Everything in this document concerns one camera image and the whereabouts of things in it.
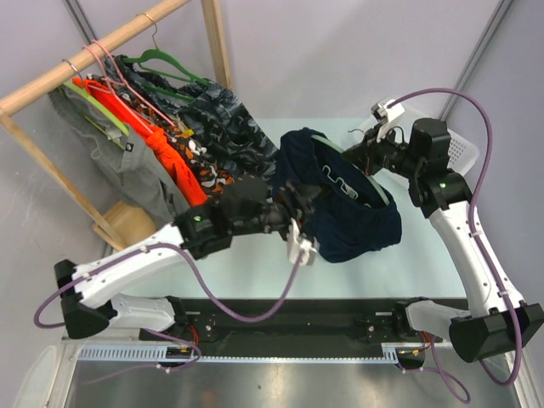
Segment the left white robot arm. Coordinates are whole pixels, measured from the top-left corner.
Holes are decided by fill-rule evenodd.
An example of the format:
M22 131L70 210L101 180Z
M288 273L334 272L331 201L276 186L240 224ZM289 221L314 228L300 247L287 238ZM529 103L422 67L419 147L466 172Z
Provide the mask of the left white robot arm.
M113 327L179 339L188 329L179 300L130 297L124 290L180 262L195 269L196 260L230 248L236 236L278 233L293 268L280 298L261 315L248 317L229 309L213 295L201 273L195 273L208 298L230 317L245 323L267 320L285 302L299 268L315 260L319 244L305 227L321 193L317 185L289 181L270 196L262 179L245 177L120 252L92 263L58 262L54 273L62 326L71 339L86 339Z

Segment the mint green wavy hanger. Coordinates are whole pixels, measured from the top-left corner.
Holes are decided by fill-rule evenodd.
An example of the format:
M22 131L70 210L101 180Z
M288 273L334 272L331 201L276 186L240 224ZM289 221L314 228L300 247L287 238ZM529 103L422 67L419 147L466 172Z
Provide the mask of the mint green wavy hanger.
M342 154L344 152L344 149L340 147L339 145L335 144L331 140L329 140L326 136L320 136L317 133L314 133L311 136L312 139L322 143L323 145L327 145L328 147L332 148L333 150L337 151L339 154ZM379 194L381 197L383 203L387 206L390 203L389 198L385 194L385 191L383 190L382 186L372 177L372 176L365 176L365 178L370 182L374 190Z

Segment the navy blue shorts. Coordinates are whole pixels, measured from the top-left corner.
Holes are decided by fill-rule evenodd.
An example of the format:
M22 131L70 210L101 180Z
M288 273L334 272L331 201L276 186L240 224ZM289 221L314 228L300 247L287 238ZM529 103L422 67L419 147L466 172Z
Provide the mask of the navy blue shorts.
M287 182L318 185L318 201L309 227L319 243L320 255L329 263L343 263L366 253L401 242L402 222L394 198L386 206L365 175L342 154L311 136L304 127L280 138L279 155L272 178L272 194Z

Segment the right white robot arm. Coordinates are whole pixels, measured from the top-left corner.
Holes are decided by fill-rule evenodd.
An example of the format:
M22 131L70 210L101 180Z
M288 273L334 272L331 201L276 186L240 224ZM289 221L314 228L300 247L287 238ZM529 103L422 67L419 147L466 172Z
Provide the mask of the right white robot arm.
M407 141L396 142L391 125L377 124L343 152L366 175L387 169L409 182L412 204L438 232L467 295L466 310L418 298L392 319L394 335L411 341L422 331L453 345L467 363L525 346L543 324L543 308L528 304L496 261L470 207L465 178L449 166L451 135L444 122L414 121Z

